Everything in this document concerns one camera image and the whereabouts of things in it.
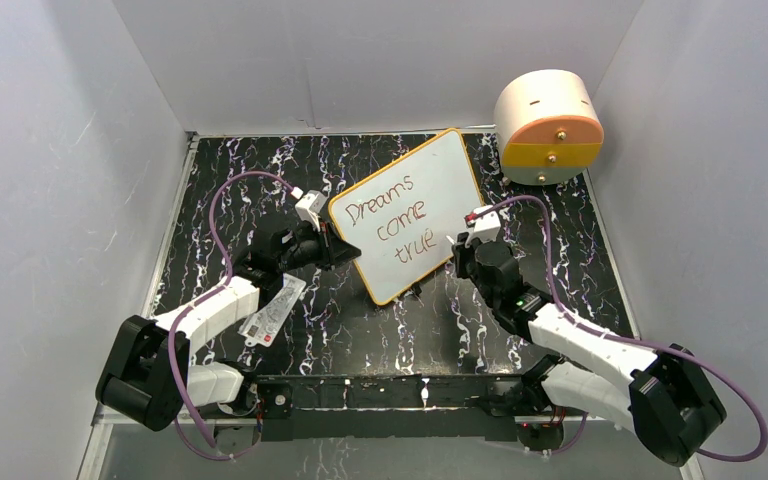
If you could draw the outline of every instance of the whiteboard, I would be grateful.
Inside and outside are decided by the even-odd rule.
[[[464,216],[483,205],[460,132],[448,129],[328,204],[372,300],[386,305],[452,256]]]

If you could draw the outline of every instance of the sticker label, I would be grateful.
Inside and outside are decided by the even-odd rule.
[[[246,337],[246,346],[253,347],[257,344],[268,347],[275,341],[284,321],[290,315],[293,306],[302,295],[305,282],[298,278],[284,274],[284,286],[278,295],[265,307],[250,315],[238,333]]]

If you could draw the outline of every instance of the black marble surface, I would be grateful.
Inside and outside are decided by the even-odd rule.
[[[213,193],[227,178],[266,170],[307,191],[333,197],[431,135],[305,136],[201,139],[178,215],[155,314],[171,310],[216,284],[221,255],[208,227]],[[585,318],[622,335],[631,330],[581,176],[561,185],[502,185],[492,135],[464,136],[487,204],[522,193],[542,198],[552,212],[552,242],[562,300]],[[251,239],[258,220],[285,212],[297,222],[293,202],[272,182],[249,179],[229,189],[217,208],[217,225],[230,251]],[[500,235],[513,245],[525,279],[546,288],[539,211],[517,204],[503,211]],[[236,326],[198,352],[197,363],[229,358],[256,366],[261,374],[400,375],[513,373],[527,369],[542,349],[508,335],[492,319],[469,281],[451,265],[422,282],[419,297],[406,293],[386,307],[369,298],[353,265],[321,272],[307,267],[294,275],[308,282],[269,348],[246,347]]]

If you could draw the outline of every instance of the white wall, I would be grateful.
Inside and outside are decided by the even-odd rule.
[[[493,123],[542,68],[595,91],[641,0],[114,0],[184,128],[392,131]]]
[[[768,2],[647,0],[594,103],[595,193],[642,335],[720,366],[768,419]],[[746,452],[757,427],[718,391],[706,448]],[[702,467],[768,478],[768,451]]]
[[[109,0],[0,0],[0,479],[77,474],[184,145]]]

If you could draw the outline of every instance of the cylindrical container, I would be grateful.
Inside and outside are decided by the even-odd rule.
[[[502,90],[493,117],[502,173],[526,185],[578,175],[605,137],[584,82],[564,70],[520,76]]]

